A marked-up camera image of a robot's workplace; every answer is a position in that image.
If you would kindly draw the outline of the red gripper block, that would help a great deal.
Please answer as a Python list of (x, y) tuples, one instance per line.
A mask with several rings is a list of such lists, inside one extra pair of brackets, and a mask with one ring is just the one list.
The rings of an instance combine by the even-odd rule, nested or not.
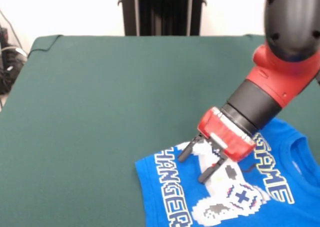
[(205, 184), (211, 176), (229, 159), (239, 162), (246, 158), (256, 147), (255, 141), (234, 122), (220, 111), (212, 107), (203, 115), (196, 135), (178, 155), (178, 161), (184, 162), (193, 152), (193, 147), (206, 139), (214, 140), (224, 154), (217, 156), (214, 153), (198, 156), (201, 174), (198, 181)]

